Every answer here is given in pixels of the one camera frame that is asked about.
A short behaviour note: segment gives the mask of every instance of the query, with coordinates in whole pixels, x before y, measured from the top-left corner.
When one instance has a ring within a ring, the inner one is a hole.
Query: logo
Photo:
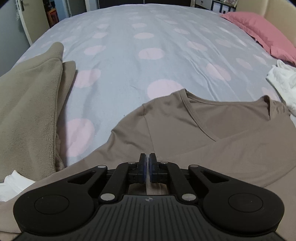
[[[147,197],[147,198],[145,198],[145,201],[151,202],[151,201],[153,201],[153,198],[152,197]]]

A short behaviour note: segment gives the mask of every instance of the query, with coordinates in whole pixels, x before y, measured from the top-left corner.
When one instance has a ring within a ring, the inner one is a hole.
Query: door handle
[[[25,9],[24,9],[24,3],[23,3],[22,0],[20,0],[20,6],[21,6],[21,8],[22,8],[22,11],[24,11],[24,10],[25,10]]]

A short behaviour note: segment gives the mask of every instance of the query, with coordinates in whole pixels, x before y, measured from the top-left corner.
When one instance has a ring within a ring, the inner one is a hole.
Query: wall
[[[67,13],[66,9],[66,3],[65,0],[54,0],[54,3],[56,5],[57,15],[59,17],[59,20],[62,21],[65,18],[68,18],[69,15]]]
[[[90,11],[98,9],[96,0],[85,0],[85,4],[89,5],[89,10]]]
[[[0,76],[8,72],[29,48],[20,20],[16,20],[14,0],[0,8]]]

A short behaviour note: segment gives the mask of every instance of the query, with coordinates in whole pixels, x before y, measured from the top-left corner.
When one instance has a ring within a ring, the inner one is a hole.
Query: beige headboard
[[[296,47],[296,7],[286,0],[239,0],[236,11],[260,14]]]

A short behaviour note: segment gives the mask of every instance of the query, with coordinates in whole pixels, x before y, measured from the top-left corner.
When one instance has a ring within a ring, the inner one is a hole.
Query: bedsheet
[[[49,29],[18,62],[56,41],[77,66],[58,121],[65,165],[104,144],[142,103],[182,88],[215,101],[279,100],[265,80],[276,59],[212,11],[137,4],[83,13]]]

